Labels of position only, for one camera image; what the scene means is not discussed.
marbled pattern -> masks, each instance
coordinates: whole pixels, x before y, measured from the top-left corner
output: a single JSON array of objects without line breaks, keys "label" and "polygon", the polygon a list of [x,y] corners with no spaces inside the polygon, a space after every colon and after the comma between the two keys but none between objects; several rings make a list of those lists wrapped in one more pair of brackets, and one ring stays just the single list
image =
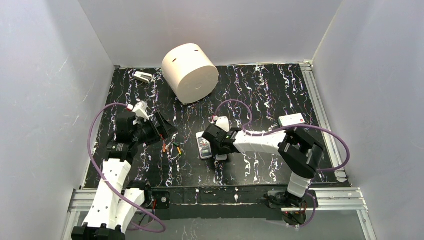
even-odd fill
[{"label": "marbled pattern", "polygon": [[[162,76],[160,68],[117,69],[110,86],[107,103],[120,102],[135,105],[139,101],[148,104],[148,113],[160,111],[177,127],[178,133],[165,140],[169,151],[163,153],[163,143],[140,146],[134,159],[128,180],[149,181],[152,186],[222,186],[250,184],[288,184],[291,171],[280,156],[265,153],[229,155],[227,161],[201,160],[196,133],[209,124],[216,107],[224,100],[238,99],[252,106],[254,131],[269,131],[278,127],[279,116],[302,113],[305,121],[318,125],[313,105],[298,64],[219,66],[219,82],[215,90],[199,102],[182,105]],[[146,85],[134,78],[136,71],[153,74],[154,80]],[[115,116],[122,107],[105,111],[94,146],[97,163],[102,162],[108,139],[115,130]],[[231,126],[248,121],[248,111],[240,104],[229,103],[221,109],[221,116],[228,116]],[[310,130],[322,142],[320,132]],[[172,142],[181,144],[179,156]],[[331,167],[325,154],[321,168]],[[90,166],[85,188],[95,188],[99,176]],[[335,182],[334,173],[318,173],[319,183]]]}]

gray wall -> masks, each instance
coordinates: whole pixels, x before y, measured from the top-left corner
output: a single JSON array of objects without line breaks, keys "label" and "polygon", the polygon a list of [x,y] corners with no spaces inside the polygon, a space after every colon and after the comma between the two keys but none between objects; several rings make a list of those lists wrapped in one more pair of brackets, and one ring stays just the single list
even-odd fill
[{"label": "gray wall", "polygon": [[198,44],[215,65],[311,59],[342,0],[79,0],[114,65]]},{"label": "gray wall", "polygon": [[58,240],[114,67],[77,0],[0,7],[0,239]]},{"label": "gray wall", "polygon": [[345,1],[315,61],[379,239],[422,239],[424,1]]}]

cylindrical container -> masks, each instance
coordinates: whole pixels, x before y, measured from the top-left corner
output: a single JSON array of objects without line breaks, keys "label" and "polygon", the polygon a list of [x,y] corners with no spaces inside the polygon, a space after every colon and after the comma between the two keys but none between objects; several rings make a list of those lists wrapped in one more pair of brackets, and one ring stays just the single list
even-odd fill
[{"label": "cylindrical container", "polygon": [[219,73],[202,49],[192,43],[171,50],[162,61],[162,73],[183,104],[197,102],[218,84]]}]

wire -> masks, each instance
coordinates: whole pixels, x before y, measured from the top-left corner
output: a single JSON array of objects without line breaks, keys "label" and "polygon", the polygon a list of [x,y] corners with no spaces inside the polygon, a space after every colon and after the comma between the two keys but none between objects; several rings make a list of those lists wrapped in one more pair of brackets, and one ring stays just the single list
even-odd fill
[{"label": "wire", "polygon": [[[141,219],[141,221],[138,223],[138,226],[141,226],[142,225],[142,222],[143,222],[143,220],[145,219],[145,217],[147,216],[147,214],[143,214],[144,216],[143,216],[143,218]],[[138,231],[139,229],[138,228],[127,228],[126,229],[127,231]]]},{"label": "wire", "polygon": [[108,108],[110,108],[110,107],[113,107],[113,106],[123,106],[125,108],[128,107],[126,104],[123,104],[123,103],[120,103],[120,102],[114,102],[114,103],[111,103],[111,104],[108,104],[108,105],[104,106],[98,112],[97,116],[94,118],[93,122],[91,123],[90,129],[88,131],[88,140],[87,140],[88,156],[90,157],[91,163],[93,164],[93,166],[96,169],[97,173],[100,175],[101,179],[110,188],[110,190],[112,190],[113,193],[115,193],[120,199],[122,199],[123,201],[127,202],[129,205],[133,206],[134,208],[140,210],[141,212],[145,213],[149,217],[151,217],[154,220],[156,220],[162,226],[162,229],[161,230],[149,229],[149,228],[146,228],[147,225],[145,225],[145,226],[139,226],[139,225],[137,225],[137,224],[135,224],[133,222],[132,222],[132,225],[135,226],[138,230],[143,230],[143,231],[151,232],[151,233],[163,233],[167,229],[167,226],[157,216],[155,216],[152,213],[146,211],[144,208],[142,208],[141,206],[139,206],[136,203],[132,202],[131,200],[129,200],[128,198],[126,198],[125,196],[123,196],[119,191],[117,191],[114,188],[114,186],[112,186],[109,183],[109,181],[106,179],[106,177],[103,174],[102,170],[100,169],[100,167],[97,165],[96,161],[94,160],[93,153],[92,153],[92,148],[91,148],[91,144],[90,144],[90,141],[92,139],[94,125],[96,124],[97,119],[103,113],[103,111],[106,110],[106,109],[108,109]]},{"label": "wire", "polygon": [[301,213],[303,208],[304,208],[304,204],[302,203],[302,205],[300,205],[300,209],[299,209],[298,213]]},{"label": "wire", "polygon": [[303,228],[303,227],[305,227],[306,225],[308,225],[311,221],[312,221],[312,219],[314,218],[314,216],[315,216],[315,211],[317,210],[317,204],[315,203],[315,197],[314,196],[312,196],[312,194],[310,194],[310,193],[306,193],[306,195],[308,195],[309,197],[311,197],[312,198],[312,202],[313,202],[313,210],[312,210],[312,215],[310,216],[310,218],[304,223],[304,224],[301,224],[301,225],[298,225],[299,226],[299,228]]},{"label": "wire", "polygon": [[153,214],[155,214],[155,207],[156,207],[156,199],[154,200],[153,207],[151,208],[151,211]]},{"label": "wire", "polygon": [[308,203],[305,201],[305,209],[302,211],[302,213],[306,213],[307,208],[308,208]]},{"label": "wire", "polygon": [[295,125],[289,125],[289,126],[282,126],[280,128],[274,129],[272,131],[269,132],[250,132],[246,130],[246,126],[250,125],[252,123],[252,110],[250,109],[249,106],[247,106],[244,102],[240,101],[240,100],[236,100],[236,99],[229,99],[229,100],[225,100],[223,101],[217,108],[215,111],[215,116],[218,116],[218,113],[220,111],[220,108],[225,104],[225,103],[229,103],[229,102],[236,102],[236,103],[240,103],[242,105],[244,105],[247,108],[247,111],[249,112],[249,122],[246,124],[243,124],[241,126],[241,128],[243,129],[243,132],[245,132],[247,135],[252,136],[252,137],[260,137],[260,136],[268,136],[271,135],[273,133],[279,132],[279,131],[283,131],[283,130],[287,130],[287,129],[291,129],[291,128],[307,128],[307,129],[316,129],[319,130],[321,132],[327,133],[332,135],[333,137],[335,137],[344,147],[344,149],[346,150],[346,160],[344,160],[344,162],[342,164],[340,164],[339,166],[336,167],[332,167],[332,168],[324,168],[324,169],[317,169],[317,171],[319,172],[334,172],[336,170],[339,170],[341,168],[344,168],[349,160],[351,159],[351,151],[349,150],[348,145],[346,144],[346,142],[337,134],[333,133],[332,131],[319,127],[319,126],[313,126],[313,125],[307,125],[307,124],[295,124]]}]

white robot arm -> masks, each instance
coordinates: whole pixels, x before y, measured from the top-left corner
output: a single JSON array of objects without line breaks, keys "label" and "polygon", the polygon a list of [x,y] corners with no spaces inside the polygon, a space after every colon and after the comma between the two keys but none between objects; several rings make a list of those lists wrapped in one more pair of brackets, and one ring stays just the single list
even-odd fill
[{"label": "white robot arm", "polygon": [[[146,114],[147,104],[140,102],[128,105],[127,112],[116,116],[116,140],[107,143],[105,160],[102,164],[107,181],[118,192],[130,172],[133,159],[141,144],[151,145],[169,138],[177,129],[168,123],[160,112],[154,114],[156,126]],[[126,186],[124,197],[142,206],[150,202],[148,183],[132,181]],[[82,226],[72,230],[73,240],[124,240],[125,232],[137,209],[120,200],[106,181],[101,179],[92,206]]]},{"label": "white robot arm", "polygon": [[226,131],[216,124],[211,124],[202,137],[210,142],[213,154],[261,152],[282,156],[292,173],[287,191],[275,203],[279,202],[282,206],[291,207],[299,207],[304,201],[305,192],[311,185],[326,150],[321,143],[300,127],[268,135],[252,136],[241,128],[231,128]]}]

